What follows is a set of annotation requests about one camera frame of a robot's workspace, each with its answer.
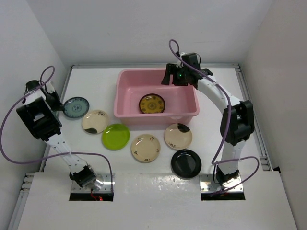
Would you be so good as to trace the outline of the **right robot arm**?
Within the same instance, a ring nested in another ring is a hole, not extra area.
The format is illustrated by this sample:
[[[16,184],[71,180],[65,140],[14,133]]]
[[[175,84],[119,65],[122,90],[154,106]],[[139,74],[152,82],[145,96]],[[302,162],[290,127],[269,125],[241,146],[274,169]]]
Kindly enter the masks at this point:
[[[193,86],[209,98],[222,114],[220,133],[222,142],[212,165],[215,166],[215,180],[223,185],[239,174],[242,149],[255,130],[254,111],[251,101],[242,101],[233,96],[215,79],[209,69],[201,69],[196,53],[176,52],[176,64],[168,63],[162,85]]]

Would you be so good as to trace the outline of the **cream plate black brushstroke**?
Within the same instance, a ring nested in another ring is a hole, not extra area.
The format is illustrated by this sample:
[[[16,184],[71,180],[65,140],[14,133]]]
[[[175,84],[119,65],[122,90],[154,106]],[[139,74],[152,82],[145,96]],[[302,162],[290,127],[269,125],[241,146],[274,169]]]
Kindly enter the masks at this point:
[[[169,125],[164,132],[165,143],[174,150],[183,150],[190,146],[193,140],[191,129],[182,123]]]

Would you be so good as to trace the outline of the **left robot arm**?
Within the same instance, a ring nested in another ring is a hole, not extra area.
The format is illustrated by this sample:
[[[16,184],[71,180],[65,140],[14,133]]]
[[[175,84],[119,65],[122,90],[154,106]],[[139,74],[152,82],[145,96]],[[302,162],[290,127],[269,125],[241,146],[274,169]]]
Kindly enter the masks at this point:
[[[97,174],[84,159],[72,153],[61,132],[62,124],[55,112],[63,111],[64,106],[53,86],[45,87],[42,81],[31,80],[26,84],[26,93],[29,95],[16,112],[30,133],[61,155],[70,169],[70,179],[79,187],[96,189]]]

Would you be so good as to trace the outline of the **blue patterned plate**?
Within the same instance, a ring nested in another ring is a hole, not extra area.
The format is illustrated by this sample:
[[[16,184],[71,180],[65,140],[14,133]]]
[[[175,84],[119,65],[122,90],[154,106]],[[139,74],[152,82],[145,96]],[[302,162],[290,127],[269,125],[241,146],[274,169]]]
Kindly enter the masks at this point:
[[[88,100],[83,97],[72,97],[64,103],[64,115],[71,119],[84,117],[90,108]]]

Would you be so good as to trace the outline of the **lime green plate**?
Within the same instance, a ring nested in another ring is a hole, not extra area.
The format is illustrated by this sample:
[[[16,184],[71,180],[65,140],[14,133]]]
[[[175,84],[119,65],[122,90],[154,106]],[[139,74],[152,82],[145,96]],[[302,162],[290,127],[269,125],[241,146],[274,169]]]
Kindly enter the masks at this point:
[[[109,150],[120,150],[130,139],[130,131],[124,124],[111,124],[102,133],[102,144]]]

